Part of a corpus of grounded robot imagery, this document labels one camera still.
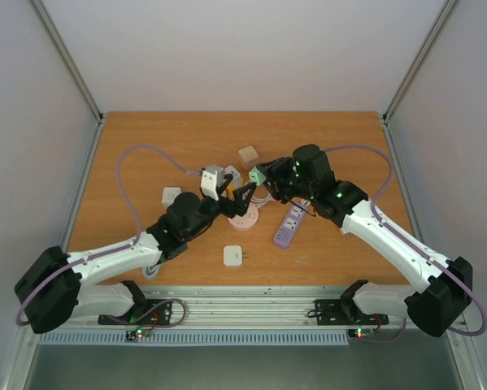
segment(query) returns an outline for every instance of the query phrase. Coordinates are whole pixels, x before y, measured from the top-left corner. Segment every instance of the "white vent grille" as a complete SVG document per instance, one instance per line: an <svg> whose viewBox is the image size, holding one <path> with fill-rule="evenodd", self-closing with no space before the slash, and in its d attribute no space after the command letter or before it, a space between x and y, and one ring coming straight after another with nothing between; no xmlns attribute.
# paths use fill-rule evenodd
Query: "white vent grille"
<svg viewBox="0 0 487 390"><path fill-rule="evenodd" d="M344 330L157 330L150 337L127 341L121 330L61 329L41 335L40 345L348 345Z"/></svg>

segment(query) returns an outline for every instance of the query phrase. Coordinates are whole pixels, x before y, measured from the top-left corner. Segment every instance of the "purple power strip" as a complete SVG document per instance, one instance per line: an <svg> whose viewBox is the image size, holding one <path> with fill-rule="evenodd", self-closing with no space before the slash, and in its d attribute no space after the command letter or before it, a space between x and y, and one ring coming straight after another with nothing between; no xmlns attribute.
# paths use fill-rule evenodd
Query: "purple power strip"
<svg viewBox="0 0 487 390"><path fill-rule="evenodd" d="M294 238L295 232L299 229L302 219L305 217L305 212L292 205L289 213L281 223L281 226L274 236L274 244L282 249L287 249L290 245L290 241Z"/></svg>

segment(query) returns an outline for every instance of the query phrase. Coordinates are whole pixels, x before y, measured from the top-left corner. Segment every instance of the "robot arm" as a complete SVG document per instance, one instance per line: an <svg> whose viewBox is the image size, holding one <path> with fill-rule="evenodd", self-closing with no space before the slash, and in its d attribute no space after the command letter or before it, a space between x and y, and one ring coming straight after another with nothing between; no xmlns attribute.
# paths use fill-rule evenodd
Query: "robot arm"
<svg viewBox="0 0 487 390"><path fill-rule="evenodd" d="M237 189L231 200L223 192L232 178L219 167L205 168L202 200L194 193L180 194L154 225L129 240L84 252L64 253L58 246L45 250L14 288L21 304L28 301L24 312L33 331L51 331L77 316L139 312L145 298L134 282L96 284L132 269L172 260L219 215L244 215L256 185ZM67 270L54 276L63 267ZM34 293L41 283L45 287Z"/></svg>
<svg viewBox="0 0 487 390"><path fill-rule="evenodd" d="M377 286L366 280L352 284L341 296L350 323L364 314L410 317L422 331L441 336L469 306L471 298L434 262L472 289L472 267L454 262L405 232L387 215L372 213L372 201L355 184L336 180L326 153L316 145L297 148L292 158L258 164L250 173L282 203L294 197L308 200L315 212L332 221L343 234L353 233L384 256L406 277L406 286Z"/></svg>

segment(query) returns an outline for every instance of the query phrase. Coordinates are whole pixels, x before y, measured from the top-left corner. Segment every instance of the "black bracket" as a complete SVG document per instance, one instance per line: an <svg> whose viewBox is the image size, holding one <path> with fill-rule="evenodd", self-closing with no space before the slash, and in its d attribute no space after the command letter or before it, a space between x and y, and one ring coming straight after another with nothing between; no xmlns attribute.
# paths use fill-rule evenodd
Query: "black bracket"
<svg viewBox="0 0 487 390"><path fill-rule="evenodd" d="M146 305L144 306L144 309L142 313L145 313L147 310L149 310L151 307L154 305L157 305L161 301L165 301L164 299L148 299L146 301ZM164 305L160 305L157 307L155 310L153 310L156 315L158 315L159 319L157 322L158 325L169 325L169 319L171 318L171 313L172 313L172 302L168 302ZM136 319L137 316L133 316L131 314L131 310L124 314L122 317L117 317L120 321L126 322L126 323L131 323L133 319ZM115 320L111 319L109 315L99 315L98 316L98 325L119 325L119 326L125 326L123 324L117 323ZM143 319L140 321L133 323L133 325L154 325L154 316L152 314L148 314L145 316Z"/></svg>
<svg viewBox="0 0 487 390"><path fill-rule="evenodd" d="M385 314L361 314L354 322L351 322L346 313L342 310L340 299L317 299L314 301L315 308L308 312L308 317L317 319L317 325L381 325L389 324L388 316Z"/></svg>

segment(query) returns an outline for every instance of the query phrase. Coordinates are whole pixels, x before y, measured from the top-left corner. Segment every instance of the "metal corner post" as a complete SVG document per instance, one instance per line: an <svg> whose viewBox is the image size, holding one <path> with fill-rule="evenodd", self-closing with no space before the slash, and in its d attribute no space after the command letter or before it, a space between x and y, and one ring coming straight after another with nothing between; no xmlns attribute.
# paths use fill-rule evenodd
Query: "metal corner post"
<svg viewBox="0 0 487 390"><path fill-rule="evenodd" d="M424 39L424 42L419 48L415 59L411 63L409 69L407 70L406 75L402 79L402 83L397 89L395 96L391 100L391 103L388 106L384 114L385 119L390 119L395 110L398 107L398 104L406 94L406 91L409 89L411 82L415 79L416 75L418 74L420 68L424 64L425 59L428 57L431 49L433 48L435 42L437 41L438 37L441 34L441 31L446 26L447 21L450 19L451 15L453 14L454 9L458 5L460 0L446 0L440 9L440 12L437 15L437 18L433 21L431 28L429 29L428 35Z"/></svg>
<svg viewBox="0 0 487 390"><path fill-rule="evenodd" d="M63 225L64 228L62 234L59 238L59 243L61 245L61 248L63 248L63 250L66 250L68 244L70 243L73 226L75 225L77 212L79 211L79 207L80 207L80 201L84 196L84 190L86 187L86 183L88 182L89 171L91 170L93 159L95 158L95 152L97 151L98 142L100 140L102 130L104 129L104 123L106 122L106 117L107 117L106 115L103 115L101 121L98 123L97 127L95 128L88 151L86 152L86 158L79 174L76 190L73 193L70 209L64 221L64 225Z"/></svg>
<svg viewBox="0 0 487 390"><path fill-rule="evenodd" d="M32 4L33 9L39 16L39 19L45 26L46 32L48 33L48 35L50 35L50 38L54 43L55 47L57 48L57 51L61 55L64 63L66 64L67 69L72 74L73 80L76 82L77 87L82 93L82 96L88 103L88 106L91 112L93 113L93 116L95 117L97 122L100 122L102 118L102 113L98 109L97 103L94 101L91 92L86 86L86 83L84 82L84 79L82 78L79 69L75 65L73 58L70 55L70 52L68 51L66 45L64 44L64 41L61 35L59 34L59 31L57 31L57 28L55 27L55 24L51 19L50 13L46 9L44 2L42 0L30 0L30 3Z"/></svg>

